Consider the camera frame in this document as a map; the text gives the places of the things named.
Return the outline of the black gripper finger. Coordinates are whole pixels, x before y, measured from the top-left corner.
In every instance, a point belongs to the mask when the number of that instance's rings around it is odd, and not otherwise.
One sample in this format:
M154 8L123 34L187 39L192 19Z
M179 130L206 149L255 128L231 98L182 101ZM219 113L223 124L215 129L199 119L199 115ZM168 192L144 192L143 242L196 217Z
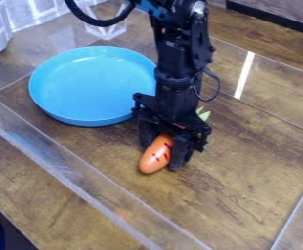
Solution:
M138 122L139 127L139 140L142 149L147 149L155 138L159 135L159 131L156 125L150 123L148 121L140 120Z
M170 169L178 171L190 161L194 154L195 143L194 137L188 134L180 134L174 137L171 150Z

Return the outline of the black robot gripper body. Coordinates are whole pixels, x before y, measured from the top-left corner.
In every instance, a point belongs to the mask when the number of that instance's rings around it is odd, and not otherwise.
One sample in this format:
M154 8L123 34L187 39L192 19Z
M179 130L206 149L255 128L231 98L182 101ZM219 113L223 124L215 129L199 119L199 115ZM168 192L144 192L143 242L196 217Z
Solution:
M155 94L136 93L132 96L135 100L132 114L136 121L142 109L147 109L148 113L156 116L178 120L198 108L199 101L208 101L200 97L203 75L204 71L199 70L184 77L175 78L158 69Z

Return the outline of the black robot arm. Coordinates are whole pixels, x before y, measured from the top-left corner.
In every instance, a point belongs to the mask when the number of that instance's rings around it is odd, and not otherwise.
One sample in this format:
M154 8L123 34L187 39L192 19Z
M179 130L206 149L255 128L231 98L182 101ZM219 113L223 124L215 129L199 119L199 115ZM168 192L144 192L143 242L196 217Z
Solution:
M172 137L170 169L176 171L208 145L212 127L196 113L214 46L207 0L127 0L150 15L158 64L152 96L134 95L142 147L160 134Z

